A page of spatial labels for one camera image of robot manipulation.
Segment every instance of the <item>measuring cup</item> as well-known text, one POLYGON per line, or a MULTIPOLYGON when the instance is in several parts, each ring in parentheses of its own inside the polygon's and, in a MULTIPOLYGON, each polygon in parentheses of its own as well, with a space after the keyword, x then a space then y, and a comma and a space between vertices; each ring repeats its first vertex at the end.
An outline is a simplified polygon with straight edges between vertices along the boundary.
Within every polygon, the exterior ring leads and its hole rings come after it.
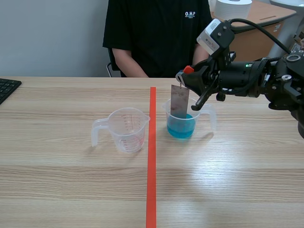
POLYGON ((166 111, 167 116, 167 130, 175 138, 184 139, 190 137, 195 129, 196 122, 201 114, 209 114, 210 124, 213 131, 216 131, 217 116, 214 108, 205 104, 201 110, 193 111, 192 105, 195 105, 196 100, 189 98, 186 119, 177 118, 170 114, 171 112, 171 99, 163 104, 163 109, 166 111))
POLYGON ((97 146, 98 132, 107 129, 117 146, 126 153, 134 153, 143 147, 144 129, 150 117, 136 108, 122 108, 106 119, 94 121, 92 125, 92 146, 97 146))

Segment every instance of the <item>red tape line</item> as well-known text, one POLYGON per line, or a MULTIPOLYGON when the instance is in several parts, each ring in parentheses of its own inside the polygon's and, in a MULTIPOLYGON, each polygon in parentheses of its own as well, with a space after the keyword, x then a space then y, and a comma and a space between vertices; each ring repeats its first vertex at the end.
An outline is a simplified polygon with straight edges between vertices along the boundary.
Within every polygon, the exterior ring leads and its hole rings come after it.
POLYGON ((156 228, 156 87, 150 88, 146 228, 156 228))

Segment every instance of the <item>metal plate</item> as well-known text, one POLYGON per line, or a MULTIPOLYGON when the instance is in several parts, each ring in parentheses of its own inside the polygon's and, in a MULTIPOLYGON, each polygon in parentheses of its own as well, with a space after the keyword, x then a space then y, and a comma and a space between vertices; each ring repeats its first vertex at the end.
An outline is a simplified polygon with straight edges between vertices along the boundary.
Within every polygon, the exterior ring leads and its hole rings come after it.
POLYGON ((189 101, 189 89, 171 85, 171 115, 186 119, 189 101))

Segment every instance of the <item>black t-shirt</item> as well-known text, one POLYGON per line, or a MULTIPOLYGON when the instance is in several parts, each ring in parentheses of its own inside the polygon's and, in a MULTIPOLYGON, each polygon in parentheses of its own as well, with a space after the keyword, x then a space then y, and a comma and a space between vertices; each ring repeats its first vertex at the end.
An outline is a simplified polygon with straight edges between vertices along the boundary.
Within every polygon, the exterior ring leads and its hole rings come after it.
POLYGON ((103 46, 130 50, 149 77, 175 77, 211 20, 208 0, 109 0, 103 46))

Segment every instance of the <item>chair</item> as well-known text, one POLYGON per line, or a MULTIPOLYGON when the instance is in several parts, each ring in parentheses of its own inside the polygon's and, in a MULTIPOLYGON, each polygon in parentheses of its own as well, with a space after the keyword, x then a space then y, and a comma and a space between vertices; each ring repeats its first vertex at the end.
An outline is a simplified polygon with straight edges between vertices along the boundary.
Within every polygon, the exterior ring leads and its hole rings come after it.
POLYGON ((112 49, 108 48, 108 51, 109 51, 110 63, 108 63, 108 65, 106 65, 106 69, 108 71, 109 76, 112 77, 112 74, 111 74, 111 71, 110 71, 109 67, 112 66, 113 71, 120 71, 120 69, 115 62, 115 57, 114 57, 112 49))

